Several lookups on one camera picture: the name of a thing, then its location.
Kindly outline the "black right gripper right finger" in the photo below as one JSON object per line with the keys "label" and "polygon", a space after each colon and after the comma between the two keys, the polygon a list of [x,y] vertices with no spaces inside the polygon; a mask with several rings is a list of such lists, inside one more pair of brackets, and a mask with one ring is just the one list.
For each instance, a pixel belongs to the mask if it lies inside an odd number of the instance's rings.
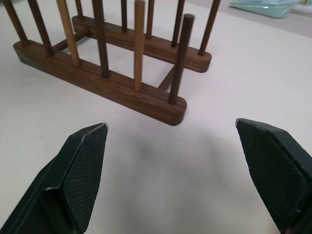
{"label": "black right gripper right finger", "polygon": [[254,186],[280,234],[312,234],[312,156],[285,130],[235,123]]}

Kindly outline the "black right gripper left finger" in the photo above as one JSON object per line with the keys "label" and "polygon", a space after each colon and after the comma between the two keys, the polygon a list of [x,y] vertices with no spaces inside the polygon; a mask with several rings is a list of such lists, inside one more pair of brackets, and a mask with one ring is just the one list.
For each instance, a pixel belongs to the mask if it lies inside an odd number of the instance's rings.
{"label": "black right gripper left finger", "polygon": [[107,123],[83,128],[34,178],[0,234],[84,234],[100,186]]}

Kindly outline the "wooden dish rack with pegs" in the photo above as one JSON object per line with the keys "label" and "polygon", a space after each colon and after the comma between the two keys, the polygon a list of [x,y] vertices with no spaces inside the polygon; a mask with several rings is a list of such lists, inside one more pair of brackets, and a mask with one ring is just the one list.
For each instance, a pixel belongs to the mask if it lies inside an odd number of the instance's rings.
{"label": "wooden dish rack with pegs", "polygon": [[[176,3],[156,1],[155,34],[171,37],[169,31],[173,27],[174,16],[171,16],[170,11],[176,11]],[[43,19],[52,43],[64,39],[57,4],[45,0],[38,1],[38,4],[43,14],[46,14]],[[28,37],[41,42],[28,3],[15,2],[14,7]],[[196,17],[191,40],[194,47],[200,43],[209,11],[207,7],[190,2],[185,5],[185,12]],[[3,131],[18,122],[41,126],[45,119],[53,122],[52,125],[59,122],[66,126],[67,123],[62,121],[69,121],[73,126],[78,124],[74,124],[74,121],[109,122],[110,127],[125,115],[132,116],[132,119],[144,119],[141,114],[22,64],[13,49],[14,42],[19,40],[18,35],[3,5],[0,6],[0,30],[4,30],[4,33],[0,33],[0,129]],[[96,47],[97,43],[93,39],[81,40],[79,56],[99,65]],[[108,55],[109,66],[113,71],[133,78],[133,65],[130,64],[133,62],[133,52],[108,45]],[[158,84],[160,76],[165,75],[171,67],[169,63],[144,56],[144,82]],[[209,122],[209,119],[214,118],[215,107],[210,100],[213,92],[205,84],[209,83],[207,80],[211,74],[207,72],[201,75],[190,70],[184,72],[180,94],[189,104],[184,122]]]}

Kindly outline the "pale green plastic tray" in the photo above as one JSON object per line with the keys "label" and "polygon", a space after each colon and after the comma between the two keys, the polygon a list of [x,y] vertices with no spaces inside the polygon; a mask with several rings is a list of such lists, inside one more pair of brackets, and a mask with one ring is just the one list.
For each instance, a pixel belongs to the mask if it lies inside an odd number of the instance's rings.
{"label": "pale green plastic tray", "polygon": [[274,19],[289,15],[298,0],[232,0],[229,7]]}

